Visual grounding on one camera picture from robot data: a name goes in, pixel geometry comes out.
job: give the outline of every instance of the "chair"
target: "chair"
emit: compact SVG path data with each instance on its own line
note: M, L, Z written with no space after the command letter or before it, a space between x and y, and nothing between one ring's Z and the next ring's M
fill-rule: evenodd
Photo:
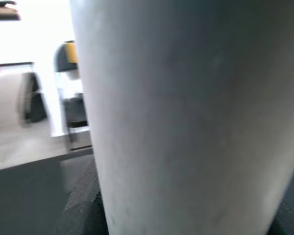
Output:
M56 75L56 83L58 84L58 80L61 79L61 73L69 72L77 69L76 63L69 63L67 59L67 53L65 50L65 44L61 45L58 49L55 56L55 75ZM72 134L72 131L75 128L87 126L87 117L83 102L82 94L79 94L78 97L65 98L63 96L63 90L65 87L58 87L58 94L60 103L63 107L63 120L65 121L65 129L67 131L67 135L65 135L65 144L68 152L79 150L83 148L92 147L91 145L73 148L73 142L76 141L76 138Z

